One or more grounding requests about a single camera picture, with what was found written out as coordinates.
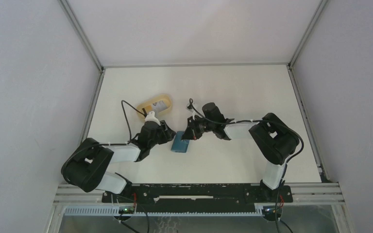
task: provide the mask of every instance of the white table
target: white table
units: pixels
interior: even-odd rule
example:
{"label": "white table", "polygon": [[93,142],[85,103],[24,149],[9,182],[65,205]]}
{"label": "white table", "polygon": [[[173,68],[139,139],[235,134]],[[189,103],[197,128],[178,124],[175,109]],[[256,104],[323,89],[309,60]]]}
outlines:
{"label": "white table", "polygon": [[[187,126],[189,98],[199,109],[214,102],[226,118],[261,119],[275,113],[305,141],[304,151],[289,163],[287,182],[321,182],[284,65],[108,68],[88,137],[102,143],[126,142],[129,134],[120,101],[136,107],[163,93],[171,96],[173,109],[160,120],[174,131]],[[135,135],[143,123],[129,106],[126,111]],[[157,145],[143,161],[110,165],[108,171],[134,183],[258,183],[262,179],[266,159],[252,139],[225,141],[204,133],[190,141],[187,153],[171,152],[171,146],[172,142]]]}

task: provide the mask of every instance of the gray floor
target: gray floor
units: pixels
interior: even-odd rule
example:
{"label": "gray floor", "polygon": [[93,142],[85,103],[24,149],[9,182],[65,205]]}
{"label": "gray floor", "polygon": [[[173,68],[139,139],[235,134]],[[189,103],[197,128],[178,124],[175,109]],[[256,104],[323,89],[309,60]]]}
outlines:
{"label": "gray floor", "polygon": [[[337,233],[331,206],[284,207],[282,219],[296,233]],[[150,233],[275,233],[274,222],[261,217],[150,217]],[[146,233],[145,217],[126,221]],[[289,233],[280,224],[282,233]],[[61,233],[132,233],[112,216],[65,216]]]}

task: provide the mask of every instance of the metal frame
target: metal frame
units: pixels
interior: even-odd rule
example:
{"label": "metal frame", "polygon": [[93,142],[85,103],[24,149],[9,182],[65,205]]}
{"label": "metal frame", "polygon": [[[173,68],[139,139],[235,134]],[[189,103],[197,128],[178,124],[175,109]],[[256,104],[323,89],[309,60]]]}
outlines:
{"label": "metal frame", "polygon": [[[325,165],[320,157],[319,148],[317,146],[315,136],[308,119],[308,113],[305,109],[302,95],[299,90],[296,78],[293,74],[293,66],[296,63],[303,47],[305,46],[309,36],[317,24],[323,10],[325,9],[328,0],[321,0],[317,7],[314,16],[312,17],[299,45],[297,46],[289,63],[238,63],[238,64],[179,64],[179,65],[151,65],[151,66],[109,66],[103,67],[100,63],[94,49],[92,48],[86,34],[84,33],[76,15],[71,9],[68,0],[58,0],[65,14],[68,17],[75,32],[79,36],[83,46],[91,56],[94,64],[100,71],[100,76],[92,97],[92,102],[86,117],[85,125],[82,130],[80,141],[85,139],[88,135],[91,120],[95,111],[96,103],[100,93],[105,68],[111,67],[189,67],[189,66],[245,66],[245,65],[287,65],[288,74],[290,76],[292,86],[295,92],[297,102],[300,107],[301,115],[307,130],[308,138],[317,161],[317,166],[320,173],[325,173]],[[354,233],[351,220],[348,215],[345,201],[338,183],[289,183],[293,193],[293,203],[286,203],[286,205],[331,205],[333,214],[340,233]],[[45,233],[57,233],[61,227],[62,218],[64,215],[81,215],[81,216],[104,216],[116,215],[119,207],[111,205],[110,203],[102,203],[103,191],[94,190],[90,193],[83,192],[80,188],[70,185],[61,184],[52,205],[50,217],[45,227]],[[260,209],[263,206],[274,205],[274,203],[255,203],[254,211],[250,213],[219,213],[222,216],[261,216]],[[120,203],[121,207],[132,206],[132,203]],[[217,213],[211,214],[197,214],[197,213],[154,213],[152,216],[217,216]]]}

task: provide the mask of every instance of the yellow container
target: yellow container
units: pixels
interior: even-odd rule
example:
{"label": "yellow container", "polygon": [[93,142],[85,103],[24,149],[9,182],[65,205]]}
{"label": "yellow container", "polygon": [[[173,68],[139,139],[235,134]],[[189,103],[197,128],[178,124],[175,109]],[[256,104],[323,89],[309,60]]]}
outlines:
{"label": "yellow container", "polygon": [[[172,110],[171,98],[166,94],[161,94],[156,96],[136,107],[137,110],[148,114],[148,112],[154,111],[156,117],[163,116]],[[141,121],[145,120],[142,114],[138,113],[138,117]]]}

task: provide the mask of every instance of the blue object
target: blue object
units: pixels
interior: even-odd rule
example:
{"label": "blue object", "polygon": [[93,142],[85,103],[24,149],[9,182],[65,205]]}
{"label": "blue object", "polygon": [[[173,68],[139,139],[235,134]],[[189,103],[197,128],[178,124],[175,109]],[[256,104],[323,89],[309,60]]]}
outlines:
{"label": "blue object", "polygon": [[185,153],[188,149],[189,140],[181,140],[184,131],[176,132],[174,142],[171,147],[171,151],[177,153]]}

